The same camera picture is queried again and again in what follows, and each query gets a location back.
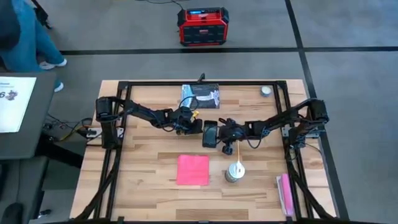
gray floor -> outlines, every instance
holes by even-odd
[[[39,2],[50,14],[55,27],[50,35],[61,50],[181,48],[176,33],[179,8],[173,4]],[[295,47],[284,1],[191,0],[182,5],[227,7],[231,23],[222,47]],[[397,1],[292,0],[292,5],[305,47],[398,45]],[[317,95],[326,101],[330,114],[326,128],[350,218],[396,223],[398,52],[310,53],[307,58]],[[50,112],[69,120],[92,116],[101,80],[197,78],[202,72],[208,78],[304,79],[298,53],[81,55],[67,59],[68,66],[57,69],[65,89],[54,96]],[[76,137],[68,147],[83,153],[81,143]],[[78,170],[66,171],[63,164],[51,166],[46,190],[75,187]],[[60,176],[70,181],[57,185]]]

blue jeans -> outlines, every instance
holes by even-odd
[[[21,6],[17,11],[21,26],[19,42],[9,51],[0,51],[6,68],[13,72],[44,72],[37,64],[36,52],[42,53],[48,63],[62,63],[64,57],[37,20],[32,7],[24,2]]]

white sneaker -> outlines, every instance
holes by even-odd
[[[64,67],[64,66],[67,65],[67,63],[68,63],[68,61],[66,59],[63,59],[62,63],[56,64],[56,65],[48,63],[48,62],[41,62],[39,64],[39,67],[41,69],[43,69],[43,70],[50,70],[50,69],[53,69],[55,67]]]
[[[57,93],[57,92],[61,91],[62,89],[63,89],[63,83],[59,84],[59,86],[54,89],[54,93]]]

book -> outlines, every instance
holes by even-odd
[[[181,101],[181,106],[191,109],[218,109],[220,108],[219,86],[218,84],[182,85]]]
[[[21,127],[36,77],[0,77],[0,133]]]

tin can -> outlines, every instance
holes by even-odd
[[[234,183],[244,176],[244,171],[241,162],[234,162],[229,165],[229,168],[225,171],[225,179],[228,182]]]

